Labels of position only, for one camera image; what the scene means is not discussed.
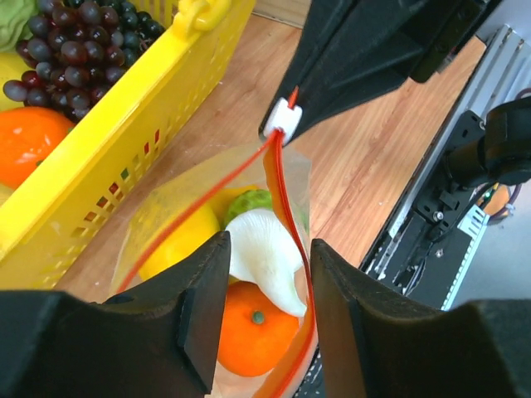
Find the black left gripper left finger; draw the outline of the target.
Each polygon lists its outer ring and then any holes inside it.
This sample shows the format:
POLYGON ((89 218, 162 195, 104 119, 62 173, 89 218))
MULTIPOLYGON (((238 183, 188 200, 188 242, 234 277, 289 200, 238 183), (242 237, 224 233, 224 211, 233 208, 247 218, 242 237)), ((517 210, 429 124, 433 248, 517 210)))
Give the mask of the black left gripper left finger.
POLYGON ((203 397, 212 391, 230 236, 109 298, 1 293, 4 397, 203 397))

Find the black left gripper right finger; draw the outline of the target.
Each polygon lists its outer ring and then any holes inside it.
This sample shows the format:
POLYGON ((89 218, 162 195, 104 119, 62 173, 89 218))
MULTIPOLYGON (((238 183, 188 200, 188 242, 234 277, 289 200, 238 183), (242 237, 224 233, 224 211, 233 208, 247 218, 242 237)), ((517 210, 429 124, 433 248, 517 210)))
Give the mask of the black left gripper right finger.
POLYGON ((310 268, 326 396, 529 396, 527 299, 441 311, 380 284, 321 239, 310 268))

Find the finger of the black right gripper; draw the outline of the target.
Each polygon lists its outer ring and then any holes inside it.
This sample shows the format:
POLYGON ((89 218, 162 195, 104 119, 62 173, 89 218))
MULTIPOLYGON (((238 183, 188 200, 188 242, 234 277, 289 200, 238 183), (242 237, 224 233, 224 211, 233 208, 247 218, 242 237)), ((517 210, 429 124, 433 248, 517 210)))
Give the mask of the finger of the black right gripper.
POLYGON ((424 83, 494 11, 491 1, 313 1, 285 73, 299 90, 299 137, 316 124, 424 83))
POLYGON ((396 1, 313 1, 292 60, 259 127, 298 138, 398 87, 396 1))

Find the orange fruit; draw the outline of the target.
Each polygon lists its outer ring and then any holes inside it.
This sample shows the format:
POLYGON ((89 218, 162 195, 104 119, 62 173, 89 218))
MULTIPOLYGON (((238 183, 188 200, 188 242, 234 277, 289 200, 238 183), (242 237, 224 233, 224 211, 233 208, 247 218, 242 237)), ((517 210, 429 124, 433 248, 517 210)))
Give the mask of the orange fruit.
POLYGON ((278 309, 249 282, 228 286, 217 360, 244 377, 262 376, 286 354, 299 319, 278 309))

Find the clear zip top bag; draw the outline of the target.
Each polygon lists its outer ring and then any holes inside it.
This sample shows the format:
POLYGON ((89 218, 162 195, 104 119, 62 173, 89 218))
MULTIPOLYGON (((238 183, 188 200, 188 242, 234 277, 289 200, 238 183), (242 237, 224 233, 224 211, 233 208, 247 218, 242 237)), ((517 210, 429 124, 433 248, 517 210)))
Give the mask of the clear zip top bag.
POLYGON ((260 147, 226 150, 154 188, 125 233, 115 293, 162 275, 217 232, 229 235, 215 397, 290 397, 314 356, 311 164, 285 151, 302 115, 296 95, 279 99, 260 147))

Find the yellow lemon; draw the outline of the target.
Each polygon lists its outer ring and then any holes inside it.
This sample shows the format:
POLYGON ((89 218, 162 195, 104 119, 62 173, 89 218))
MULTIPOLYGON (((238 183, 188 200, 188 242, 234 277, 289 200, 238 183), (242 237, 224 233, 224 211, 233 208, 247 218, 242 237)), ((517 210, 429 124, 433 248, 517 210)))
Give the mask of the yellow lemon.
POLYGON ((187 258, 221 229, 209 204, 200 206, 149 256, 139 269, 145 281, 187 258))

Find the green sugar apple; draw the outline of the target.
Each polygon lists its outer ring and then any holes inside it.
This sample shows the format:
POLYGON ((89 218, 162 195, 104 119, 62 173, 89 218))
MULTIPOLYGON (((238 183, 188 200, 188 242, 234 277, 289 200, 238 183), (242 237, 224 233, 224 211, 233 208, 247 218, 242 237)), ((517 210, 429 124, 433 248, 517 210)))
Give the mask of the green sugar apple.
POLYGON ((224 217, 224 226, 227 226, 234 218, 256 208, 271 210, 271 193, 264 189, 251 189, 237 196, 229 205, 224 217))

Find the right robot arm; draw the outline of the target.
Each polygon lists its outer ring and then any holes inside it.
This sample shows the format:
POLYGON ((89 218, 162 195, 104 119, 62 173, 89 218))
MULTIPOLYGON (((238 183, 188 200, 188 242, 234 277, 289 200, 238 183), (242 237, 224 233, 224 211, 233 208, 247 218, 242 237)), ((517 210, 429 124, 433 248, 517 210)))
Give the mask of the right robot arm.
MULTIPOLYGON (((428 81, 472 37, 513 24, 528 36, 527 1, 314 1, 291 63, 259 127, 287 141, 316 124, 398 89, 428 81)), ((530 177, 530 100, 501 104, 485 135, 451 152, 450 178, 464 187, 530 177)))

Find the yellow plastic basket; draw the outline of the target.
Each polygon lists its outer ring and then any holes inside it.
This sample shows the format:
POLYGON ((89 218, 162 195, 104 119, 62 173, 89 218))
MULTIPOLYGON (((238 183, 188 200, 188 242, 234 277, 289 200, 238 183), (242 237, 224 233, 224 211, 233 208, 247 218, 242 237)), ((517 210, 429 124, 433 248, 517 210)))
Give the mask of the yellow plastic basket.
POLYGON ((252 1, 138 1, 165 27, 1 206, 1 286, 51 289, 223 77, 252 1))

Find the black grape bunch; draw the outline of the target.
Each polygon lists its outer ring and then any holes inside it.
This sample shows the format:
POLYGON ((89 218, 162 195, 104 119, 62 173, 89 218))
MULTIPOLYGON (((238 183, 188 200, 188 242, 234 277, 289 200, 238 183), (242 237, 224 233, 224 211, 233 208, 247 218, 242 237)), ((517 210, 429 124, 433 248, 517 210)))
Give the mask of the black grape bunch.
POLYGON ((120 48, 124 53, 124 67, 130 68, 162 36, 165 28, 129 1, 121 1, 117 11, 123 36, 120 48))

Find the orange in basket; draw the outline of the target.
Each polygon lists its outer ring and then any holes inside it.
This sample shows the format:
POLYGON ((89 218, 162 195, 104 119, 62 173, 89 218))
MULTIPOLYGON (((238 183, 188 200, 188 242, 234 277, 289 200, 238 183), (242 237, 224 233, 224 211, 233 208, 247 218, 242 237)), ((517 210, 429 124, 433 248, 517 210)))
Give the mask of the orange in basket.
POLYGON ((1 113, 1 184, 17 189, 75 127, 66 116, 42 107, 1 113))

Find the dark grape bunch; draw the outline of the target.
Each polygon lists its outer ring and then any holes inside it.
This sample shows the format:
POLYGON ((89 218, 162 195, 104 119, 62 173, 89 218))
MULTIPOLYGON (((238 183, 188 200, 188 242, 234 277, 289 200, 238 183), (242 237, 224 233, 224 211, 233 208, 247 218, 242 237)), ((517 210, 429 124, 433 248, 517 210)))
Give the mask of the dark grape bunch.
POLYGON ((78 122, 124 74, 123 7, 114 1, 37 1, 14 51, 27 69, 2 82, 5 99, 78 122))

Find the green cabbage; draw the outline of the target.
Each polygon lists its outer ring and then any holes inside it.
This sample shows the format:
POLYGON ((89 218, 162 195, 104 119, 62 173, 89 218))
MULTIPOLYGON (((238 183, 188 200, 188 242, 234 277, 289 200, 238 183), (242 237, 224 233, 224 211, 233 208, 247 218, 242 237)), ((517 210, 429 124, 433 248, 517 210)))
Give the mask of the green cabbage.
POLYGON ((35 0, 1 0, 1 52, 13 52, 18 41, 32 35, 27 23, 37 14, 35 0))

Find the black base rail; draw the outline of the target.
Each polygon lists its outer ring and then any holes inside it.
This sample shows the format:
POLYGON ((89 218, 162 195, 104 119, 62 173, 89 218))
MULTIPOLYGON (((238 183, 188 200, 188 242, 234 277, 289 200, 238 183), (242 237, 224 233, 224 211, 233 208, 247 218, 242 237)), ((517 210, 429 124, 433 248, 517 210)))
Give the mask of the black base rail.
POLYGON ((447 123, 429 150, 360 270, 396 294, 441 305, 470 237, 458 224, 487 186, 484 120, 466 110, 447 123))

